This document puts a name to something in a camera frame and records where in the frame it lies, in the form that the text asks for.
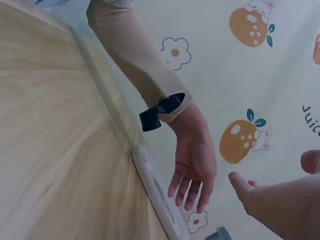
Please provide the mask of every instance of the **hand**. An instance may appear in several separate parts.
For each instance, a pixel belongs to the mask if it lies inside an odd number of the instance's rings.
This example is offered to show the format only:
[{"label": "hand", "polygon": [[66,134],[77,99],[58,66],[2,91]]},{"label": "hand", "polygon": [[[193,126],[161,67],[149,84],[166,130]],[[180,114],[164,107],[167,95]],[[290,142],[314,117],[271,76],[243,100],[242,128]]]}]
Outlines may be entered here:
[{"label": "hand", "polygon": [[175,170],[168,196],[173,197],[179,186],[175,204],[181,206],[187,194],[184,208],[190,211],[202,183],[197,204],[197,211],[201,213],[209,203],[217,173],[215,147],[207,123],[202,113],[192,103],[168,125],[177,137]]},{"label": "hand", "polygon": [[313,174],[271,186],[258,186],[237,172],[230,182],[246,213],[285,240],[317,240],[320,236],[320,150],[301,156],[301,166]]}]

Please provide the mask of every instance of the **wrist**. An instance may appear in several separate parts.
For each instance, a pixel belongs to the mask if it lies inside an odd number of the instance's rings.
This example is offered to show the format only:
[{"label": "wrist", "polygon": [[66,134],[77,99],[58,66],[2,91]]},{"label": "wrist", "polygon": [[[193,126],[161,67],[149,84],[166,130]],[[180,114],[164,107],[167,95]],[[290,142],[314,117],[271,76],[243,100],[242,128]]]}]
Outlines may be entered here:
[{"label": "wrist", "polygon": [[191,103],[183,112],[176,116],[172,122],[169,122],[168,125],[177,137],[180,137],[190,130],[200,135],[208,133],[207,121],[194,103]]}]

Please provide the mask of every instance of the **flower illustration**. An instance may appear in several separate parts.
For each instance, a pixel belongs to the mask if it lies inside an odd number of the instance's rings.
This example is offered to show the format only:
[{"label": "flower illustration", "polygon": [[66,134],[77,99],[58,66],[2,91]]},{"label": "flower illustration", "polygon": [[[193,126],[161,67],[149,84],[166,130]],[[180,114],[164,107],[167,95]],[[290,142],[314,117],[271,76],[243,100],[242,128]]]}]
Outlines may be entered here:
[{"label": "flower illustration", "polygon": [[191,54],[188,51],[189,44],[184,38],[174,40],[168,37],[162,42],[162,49],[166,62],[174,70],[180,70],[183,64],[188,64],[191,60]]},{"label": "flower illustration", "polygon": [[186,225],[189,229],[189,233],[194,234],[200,228],[203,228],[208,223],[207,212],[203,211],[202,213],[192,212],[189,215],[189,220],[186,222]]}]

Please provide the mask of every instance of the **white rabbit illustration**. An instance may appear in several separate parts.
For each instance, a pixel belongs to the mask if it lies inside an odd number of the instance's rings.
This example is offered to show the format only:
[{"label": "white rabbit illustration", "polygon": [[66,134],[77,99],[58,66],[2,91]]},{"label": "white rabbit illustration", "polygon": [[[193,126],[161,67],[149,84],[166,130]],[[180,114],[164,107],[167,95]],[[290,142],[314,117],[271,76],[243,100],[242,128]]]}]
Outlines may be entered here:
[{"label": "white rabbit illustration", "polygon": [[252,0],[244,8],[248,12],[256,11],[261,14],[261,19],[265,24],[269,23],[271,9],[275,7],[272,1],[264,2],[263,0]]},{"label": "white rabbit illustration", "polygon": [[271,128],[269,128],[268,131],[259,131],[259,130],[255,131],[254,138],[256,140],[250,152],[255,152],[260,149],[265,151],[269,150],[270,144],[266,141],[266,139],[271,136],[271,133],[272,133]]}]

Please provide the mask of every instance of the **finger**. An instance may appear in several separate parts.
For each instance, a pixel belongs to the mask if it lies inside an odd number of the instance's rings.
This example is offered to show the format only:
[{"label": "finger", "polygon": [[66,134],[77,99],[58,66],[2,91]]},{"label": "finger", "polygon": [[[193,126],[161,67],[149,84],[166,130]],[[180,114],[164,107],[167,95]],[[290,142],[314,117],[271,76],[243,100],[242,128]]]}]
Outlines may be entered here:
[{"label": "finger", "polygon": [[252,187],[254,187],[254,188],[257,188],[257,187],[259,187],[259,184],[256,182],[256,181],[254,181],[254,180],[249,180],[248,181],[248,184],[250,184]]},{"label": "finger", "polygon": [[308,174],[320,172],[320,150],[309,150],[301,156],[301,167]]},{"label": "finger", "polygon": [[182,174],[180,172],[178,172],[177,170],[174,171],[170,185],[169,185],[169,189],[168,189],[168,197],[172,198],[175,195],[175,192],[177,190],[177,187],[181,181],[182,178]]},{"label": "finger", "polygon": [[206,205],[210,201],[210,195],[214,190],[214,181],[204,181],[201,189],[201,194],[199,198],[196,210],[198,213],[202,213],[205,210]]},{"label": "finger", "polygon": [[254,189],[254,187],[237,172],[231,172],[229,174],[229,180],[239,200],[244,203],[248,197],[248,193]]},{"label": "finger", "polygon": [[190,211],[195,203],[200,188],[200,181],[192,181],[189,188],[188,197],[186,198],[184,209]]},{"label": "finger", "polygon": [[175,204],[180,207],[182,202],[184,201],[185,194],[187,192],[188,186],[190,183],[190,179],[185,176],[182,177],[181,182],[179,184],[179,189],[175,197]]}]

